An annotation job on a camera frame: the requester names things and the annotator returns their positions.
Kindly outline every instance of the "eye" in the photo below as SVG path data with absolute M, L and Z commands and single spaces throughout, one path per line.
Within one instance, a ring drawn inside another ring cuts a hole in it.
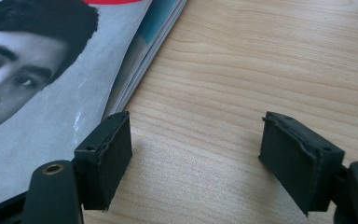
M 18 86 L 35 88 L 37 86 L 37 81 L 32 77 L 17 77 L 15 83 Z

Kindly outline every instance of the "dark hair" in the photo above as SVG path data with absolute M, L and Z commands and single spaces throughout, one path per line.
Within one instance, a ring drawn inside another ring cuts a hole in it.
M 68 55 L 49 83 L 74 63 L 97 28 L 97 9 L 82 0 L 0 2 L 0 31 L 43 35 L 68 44 Z

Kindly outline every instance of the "screw hole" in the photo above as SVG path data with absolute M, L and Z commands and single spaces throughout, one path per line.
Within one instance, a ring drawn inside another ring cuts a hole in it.
M 43 170 L 43 174 L 45 175 L 55 175 L 63 170 L 63 165 L 61 164 L 52 164 L 49 167 Z

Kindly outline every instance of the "black clamp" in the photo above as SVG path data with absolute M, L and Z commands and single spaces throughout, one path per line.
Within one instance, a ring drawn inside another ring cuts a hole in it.
M 109 116 L 72 161 L 37 168 L 28 192 L 0 204 L 0 223 L 83 223 L 82 209 L 107 210 L 132 156 L 130 113 Z
M 337 205 L 335 223 L 358 223 L 358 161 L 349 169 L 345 152 L 300 122 L 267 112 L 259 159 L 282 183 L 304 214 Z

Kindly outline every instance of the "magazine cover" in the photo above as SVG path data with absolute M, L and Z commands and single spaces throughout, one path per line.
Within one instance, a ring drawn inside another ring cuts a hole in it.
M 150 3 L 0 1 L 0 202 L 99 124 Z

